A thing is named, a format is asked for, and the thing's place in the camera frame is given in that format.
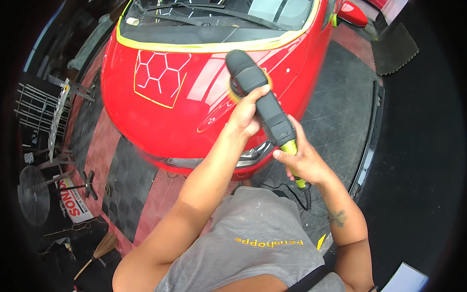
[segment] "broom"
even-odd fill
[[[100,258],[101,256],[116,248],[117,243],[117,236],[113,232],[107,232],[106,236],[104,236],[104,238],[102,238],[102,240],[99,242],[99,245],[92,254],[91,259],[85,264],[85,266],[82,269],[79,270],[78,274],[76,274],[76,276],[73,279],[76,281],[79,275],[81,275],[81,273],[93,260]]]

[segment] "side mirror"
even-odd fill
[[[337,16],[359,28],[364,28],[368,23],[367,16],[354,3],[345,1],[339,9]]]

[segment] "headlight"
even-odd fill
[[[244,151],[237,163],[238,167],[254,165],[268,155],[274,147],[269,141],[264,142],[250,150]],[[154,160],[160,161],[169,166],[195,169],[204,158],[164,158],[151,156]]]

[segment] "power cord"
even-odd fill
[[[297,199],[298,203],[300,204],[300,206],[305,210],[305,211],[309,211],[310,210],[310,207],[311,207],[311,194],[310,194],[310,189],[308,189],[307,191],[303,192],[305,194],[305,200],[306,200],[306,207],[303,205],[302,201],[298,198],[297,194],[295,194],[295,192],[285,183],[280,183],[280,185],[278,187],[273,187],[273,186],[270,186],[270,185],[267,185],[267,184],[264,184],[264,183],[261,183],[261,185],[265,185],[267,187],[270,187],[271,189],[276,189],[276,188],[279,188],[280,186],[284,185],[285,187],[287,187],[289,189],[289,191],[294,195],[294,197]]]

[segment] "black floor tile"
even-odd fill
[[[121,137],[107,176],[111,193],[104,198],[102,210],[131,242],[156,174],[157,168],[141,158],[134,145]]]

